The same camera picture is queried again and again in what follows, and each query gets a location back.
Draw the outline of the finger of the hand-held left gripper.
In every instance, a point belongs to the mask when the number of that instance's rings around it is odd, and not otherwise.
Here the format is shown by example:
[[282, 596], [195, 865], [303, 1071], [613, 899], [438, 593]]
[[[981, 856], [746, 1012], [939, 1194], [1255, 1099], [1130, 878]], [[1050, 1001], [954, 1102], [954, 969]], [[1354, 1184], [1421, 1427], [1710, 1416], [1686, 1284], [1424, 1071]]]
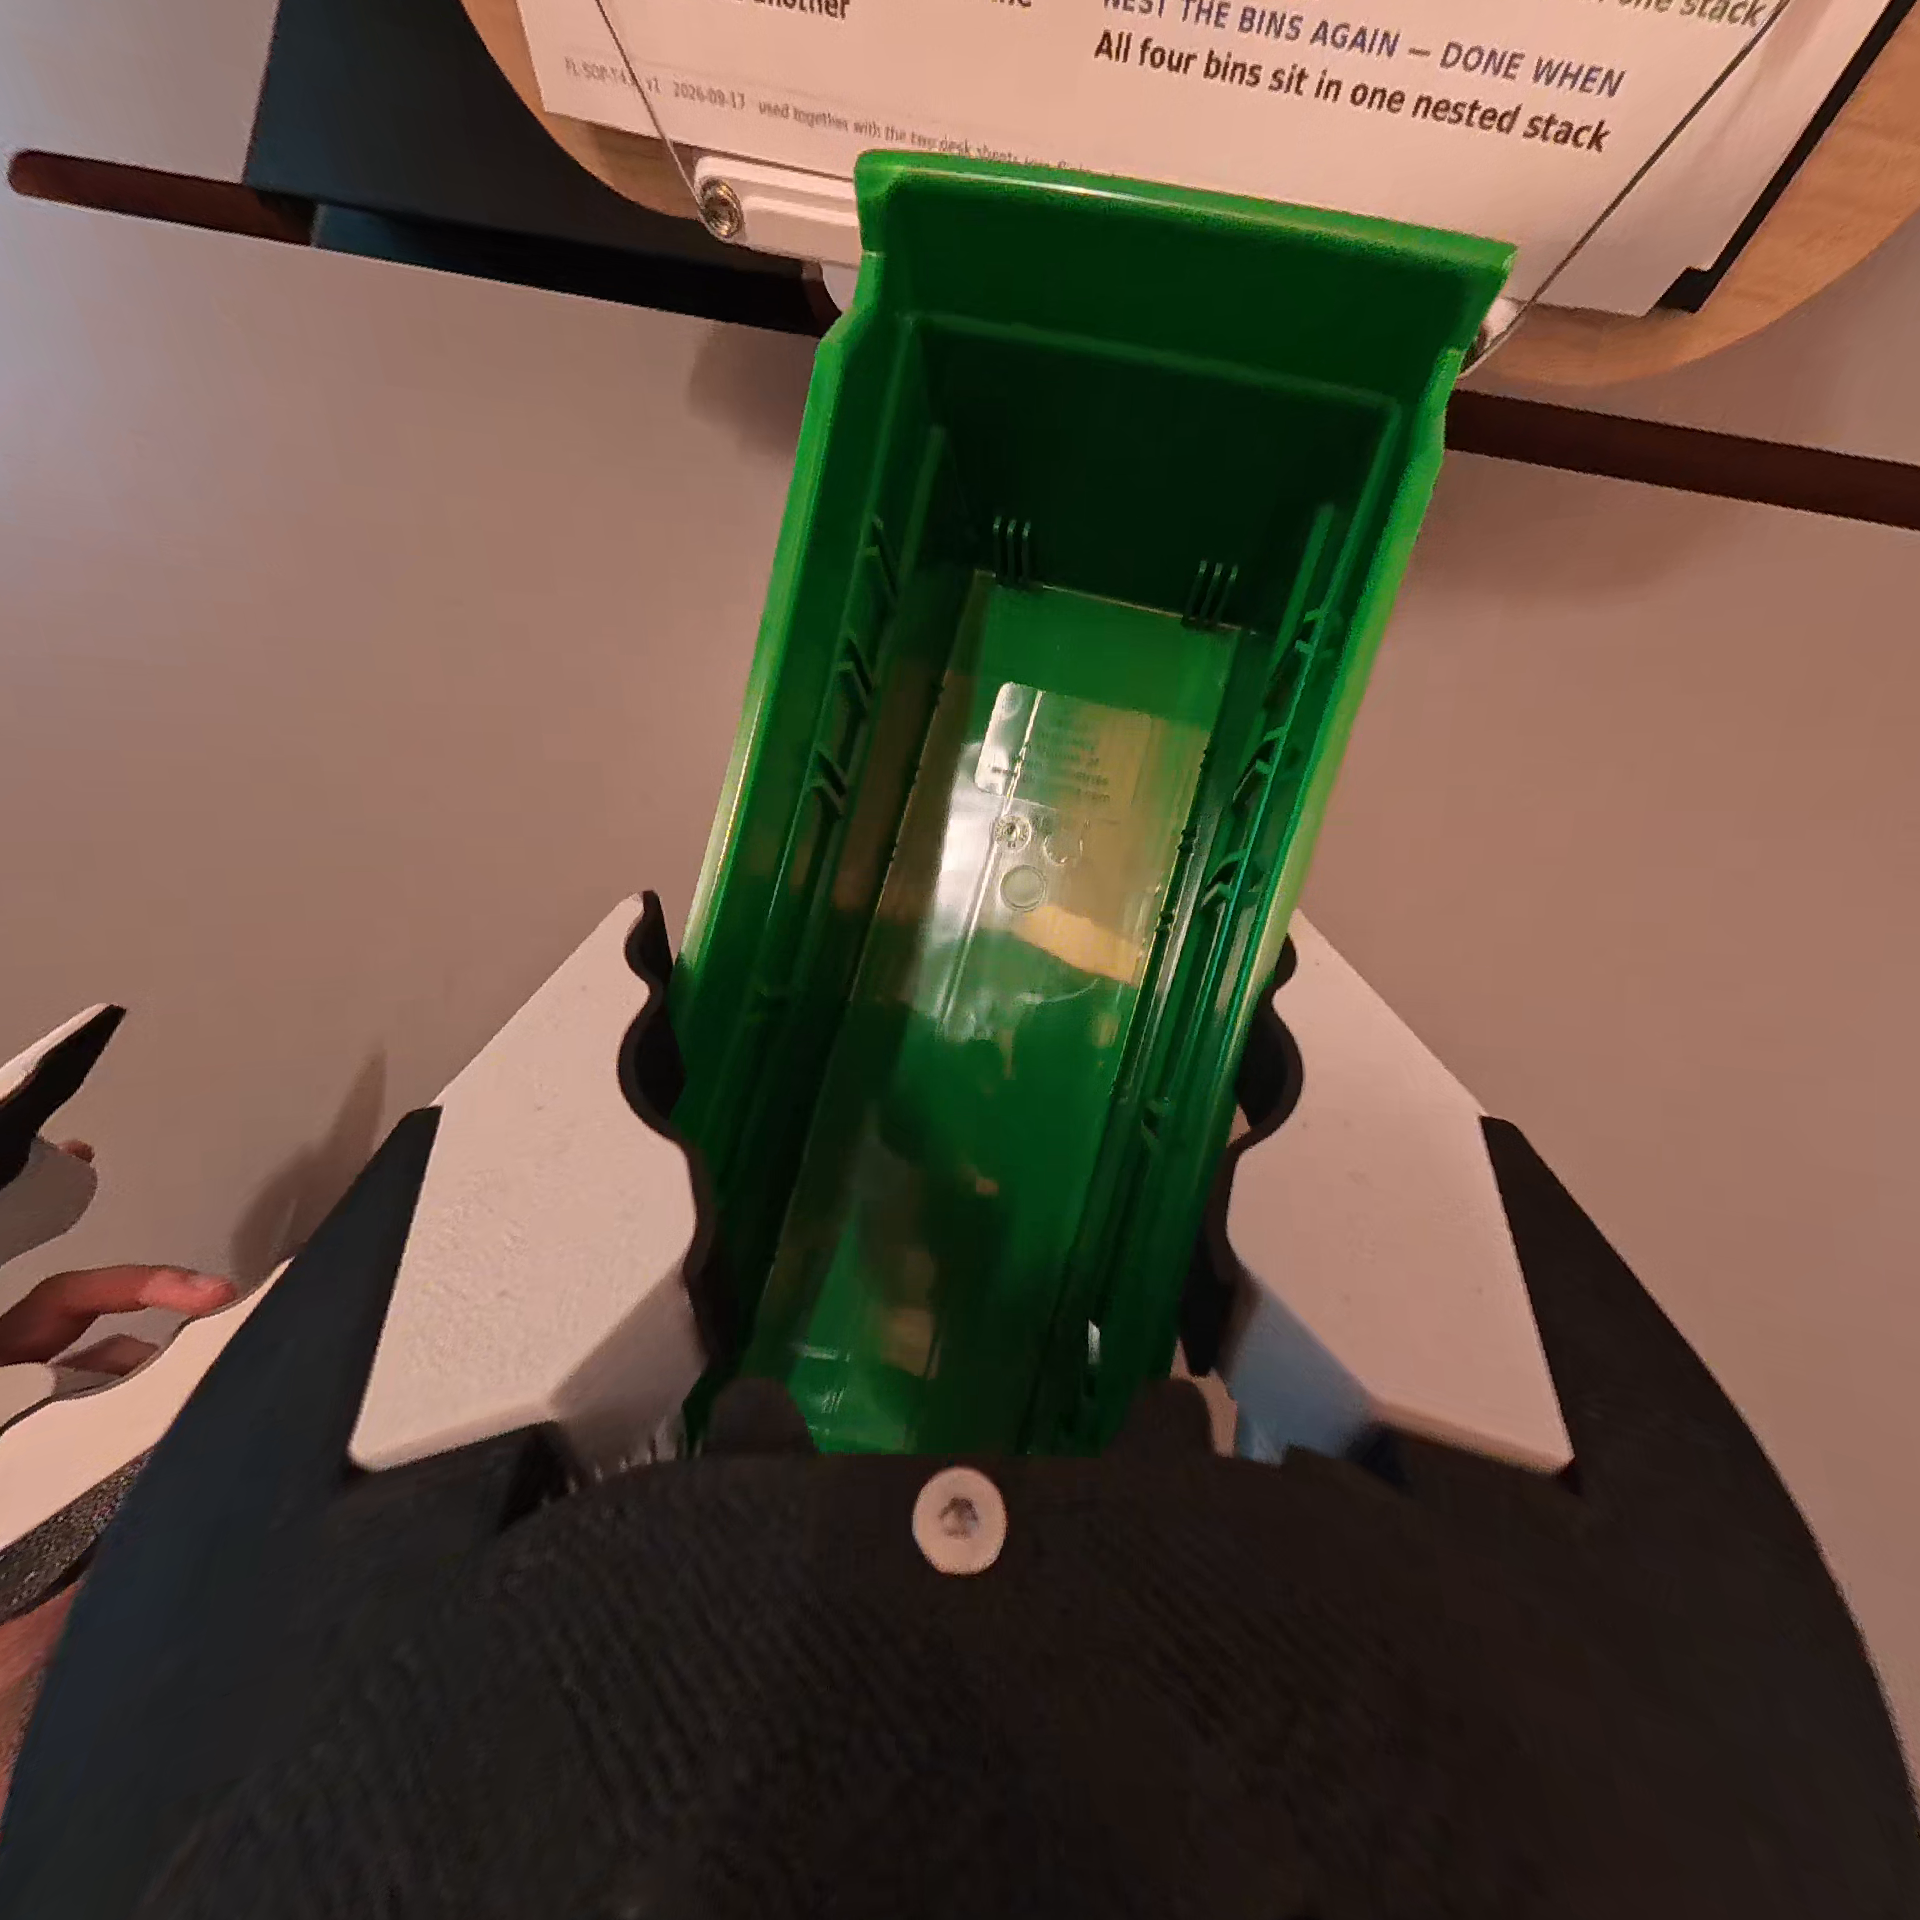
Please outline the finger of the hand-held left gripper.
[[2, 1262], [76, 1228], [99, 1191], [90, 1159], [50, 1134], [50, 1121], [83, 1090], [127, 1010], [96, 1004], [26, 1047], [2, 1067]]
[[2, 1438], [2, 1548], [13, 1548], [90, 1489], [148, 1455], [286, 1271], [287, 1262], [279, 1262], [264, 1281], [240, 1292], [236, 1306], [183, 1322], [127, 1376], [15, 1407]]

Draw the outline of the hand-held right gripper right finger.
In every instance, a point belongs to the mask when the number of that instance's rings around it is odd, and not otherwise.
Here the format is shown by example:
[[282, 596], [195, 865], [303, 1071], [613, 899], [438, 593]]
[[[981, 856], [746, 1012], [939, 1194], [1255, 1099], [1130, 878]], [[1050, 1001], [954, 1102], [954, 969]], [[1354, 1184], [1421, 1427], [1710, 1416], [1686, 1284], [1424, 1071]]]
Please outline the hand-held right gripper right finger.
[[1296, 918], [1239, 1066], [1183, 1360], [1229, 1449], [1359, 1457], [1384, 1433], [1572, 1460], [1484, 1106]]

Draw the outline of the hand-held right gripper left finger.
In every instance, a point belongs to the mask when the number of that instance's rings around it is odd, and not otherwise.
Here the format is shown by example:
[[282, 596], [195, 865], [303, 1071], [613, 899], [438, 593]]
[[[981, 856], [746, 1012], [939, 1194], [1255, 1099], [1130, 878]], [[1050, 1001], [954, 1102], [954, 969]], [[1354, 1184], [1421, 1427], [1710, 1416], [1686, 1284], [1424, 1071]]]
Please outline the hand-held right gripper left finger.
[[357, 1467], [522, 1430], [589, 1480], [684, 1452], [714, 1219], [650, 1080], [669, 969], [659, 897], [620, 902], [438, 1096]]

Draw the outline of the green plastic bin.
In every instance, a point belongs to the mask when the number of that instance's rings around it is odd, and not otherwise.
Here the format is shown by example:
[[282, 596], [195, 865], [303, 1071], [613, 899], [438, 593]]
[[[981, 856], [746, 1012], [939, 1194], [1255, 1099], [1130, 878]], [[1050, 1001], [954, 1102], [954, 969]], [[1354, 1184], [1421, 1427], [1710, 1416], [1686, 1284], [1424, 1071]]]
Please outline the green plastic bin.
[[1091, 1452], [1518, 249], [874, 151], [669, 1016], [726, 1344], [842, 1457]]

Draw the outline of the person's left hand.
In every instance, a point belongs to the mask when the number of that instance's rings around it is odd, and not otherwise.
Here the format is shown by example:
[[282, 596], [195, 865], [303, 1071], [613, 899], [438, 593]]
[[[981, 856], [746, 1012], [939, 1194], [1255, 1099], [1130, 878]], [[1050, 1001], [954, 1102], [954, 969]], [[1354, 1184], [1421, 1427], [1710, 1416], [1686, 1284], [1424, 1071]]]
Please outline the person's left hand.
[[[99, 1176], [91, 1148], [37, 1136], [2, 1191], [2, 1264], [34, 1255], [86, 1211]], [[56, 1271], [2, 1311], [2, 1366], [71, 1367], [91, 1376], [133, 1374], [158, 1353], [125, 1334], [93, 1338], [96, 1324], [131, 1313], [199, 1322], [240, 1300], [229, 1281], [166, 1264], [107, 1264]]]

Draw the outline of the wooden sign board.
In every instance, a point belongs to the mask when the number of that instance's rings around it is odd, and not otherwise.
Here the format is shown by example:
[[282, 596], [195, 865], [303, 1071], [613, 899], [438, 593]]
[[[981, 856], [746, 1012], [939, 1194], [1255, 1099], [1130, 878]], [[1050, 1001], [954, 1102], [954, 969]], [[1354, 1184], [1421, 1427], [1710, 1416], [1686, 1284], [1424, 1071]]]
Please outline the wooden sign board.
[[[463, 3], [498, 73], [573, 162], [624, 201], [700, 224], [664, 145], [541, 108], [514, 3]], [[1901, 12], [1851, 97], [1733, 259], [1699, 311], [1620, 320], [1535, 308], [1495, 351], [1500, 377], [1524, 388], [1595, 391], [1658, 377], [1740, 346], [1788, 319], [1890, 240], [1917, 206], [1917, 27]]]

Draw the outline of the white sign bracket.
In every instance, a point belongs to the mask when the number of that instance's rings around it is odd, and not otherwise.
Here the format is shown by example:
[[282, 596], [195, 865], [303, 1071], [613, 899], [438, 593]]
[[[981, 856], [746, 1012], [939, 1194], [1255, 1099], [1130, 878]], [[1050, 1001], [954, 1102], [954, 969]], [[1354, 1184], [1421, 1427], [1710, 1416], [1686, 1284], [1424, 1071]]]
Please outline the white sign bracket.
[[862, 236], [847, 179], [704, 154], [692, 162], [691, 182], [700, 217], [716, 240], [792, 259], [822, 284], [831, 308], [845, 314], [852, 307]]

